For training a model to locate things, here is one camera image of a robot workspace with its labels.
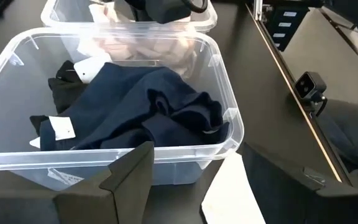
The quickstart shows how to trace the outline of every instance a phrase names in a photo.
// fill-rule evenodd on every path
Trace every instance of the navy blue fabric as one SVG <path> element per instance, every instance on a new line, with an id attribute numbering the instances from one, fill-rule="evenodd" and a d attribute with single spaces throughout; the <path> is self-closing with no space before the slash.
<path id="1" fill-rule="evenodd" d="M 216 144 L 226 138 L 222 108 L 166 67 L 106 63 L 61 117 L 76 137 L 56 141 L 50 121 L 40 127 L 42 151 Z"/>

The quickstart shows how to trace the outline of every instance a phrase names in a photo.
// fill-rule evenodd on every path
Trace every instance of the gray cloth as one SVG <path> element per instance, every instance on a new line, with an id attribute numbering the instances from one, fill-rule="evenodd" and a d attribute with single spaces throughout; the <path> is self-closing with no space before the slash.
<path id="1" fill-rule="evenodd" d="M 345 160 L 351 180 L 358 188 L 358 104 L 328 100 L 318 123 Z"/>

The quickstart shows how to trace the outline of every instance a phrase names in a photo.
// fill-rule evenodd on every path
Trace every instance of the white card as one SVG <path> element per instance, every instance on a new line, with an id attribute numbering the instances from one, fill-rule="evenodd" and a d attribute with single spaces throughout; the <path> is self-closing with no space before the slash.
<path id="1" fill-rule="evenodd" d="M 237 153 L 224 160 L 201 206 L 208 224 L 265 224 Z"/>
<path id="2" fill-rule="evenodd" d="M 55 130 L 56 141 L 75 138 L 70 118 L 49 116 L 49 121 L 53 130 Z"/>
<path id="3" fill-rule="evenodd" d="M 38 137 L 36 139 L 33 139 L 30 141 L 30 145 L 34 146 L 34 147 L 37 147 L 37 148 L 41 148 L 41 142 L 40 142 L 41 138 Z"/>
<path id="4" fill-rule="evenodd" d="M 106 62 L 112 62 L 110 55 L 103 53 L 74 64 L 74 69 L 83 83 L 90 83 Z"/>

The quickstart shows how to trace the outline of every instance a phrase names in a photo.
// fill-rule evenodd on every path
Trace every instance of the dark gray surface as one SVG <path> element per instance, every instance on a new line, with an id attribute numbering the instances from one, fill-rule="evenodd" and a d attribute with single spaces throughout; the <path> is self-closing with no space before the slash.
<path id="1" fill-rule="evenodd" d="M 0 19 L 0 53 L 16 34 L 42 26 L 44 4 L 14 0 Z M 230 3 L 214 7 L 219 22 L 208 35 L 223 55 L 244 121 L 244 139 L 333 177 L 246 7 Z M 202 223 L 199 207 L 220 164 L 212 162 L 193 185 L 152 187 L 144 223 Z"/>

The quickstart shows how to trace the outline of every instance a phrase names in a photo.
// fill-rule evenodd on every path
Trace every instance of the plastic storage container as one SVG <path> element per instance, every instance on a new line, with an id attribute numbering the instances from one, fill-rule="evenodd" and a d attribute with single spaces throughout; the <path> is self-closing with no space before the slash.
<path id="1" fill-rule="evenodd" d="M 184 81 L 197 91 L 207 91 L 223 107 L 223 118 L 229 122 L 226 140 L 203 146 L 156 147 L 154 185 L 193 183 L 212 160 L 224 159 L 239 147 L 244 127 L 221 54 L 212 38 L 197 32 L 153 35 L 37 28 L 15 36 L 0 55 L 0 170 L 11 170 L 50 189 L 63 190 L 107 169 L 106 165 L 131 150 L 41 152 L 29 144 L 37 137 L 29 117 L 56 114 L 47 79 L 55 76 L 65 60 L 77 62 L 88 58 L 78 51 L 78 46 L 90 38 L 104 43 L 127 40 L 121 43 L 131 52 L 147 46 L 145 43 L 187 41 L 191 45 L 187 57 L 191 60 L 172 60 L 171 55 L 155 58 L 137 54 L 124 60 L 114 54 L 111 57 L 120 65 L 191 68 L 181 73 Z M 64 42 L 70 42 L 71 48 Z"/>
<path id="2" fill-rule="evenodd" d="M 201 3 L 201 0 L 194 2 L 197 6 L 200 6 Z M 90 0 L 48 0 L 41 13 L 41 20 L 46 27 L 94 27 L 95 23 L 93 22 L 88 7 L 90 4 L 94 3 Z M 216 25 L 217 19 L 216 11 L 211 2 L 209 2 L 205 12 L 201 14 L 191 13 L 190 22 L 170 22 L 168 24 L 158 24 L 156 22 L 119 22 L 115 23 L 115 26 L 122 25 L 123 28 L 132 30 L 152 29 L 179 31 L 186 30 L 190 25 L 194 27 L 197 32 L 205 33 Z M 110 26 L 109 23 L 99 23 L 98 25 Z"/>

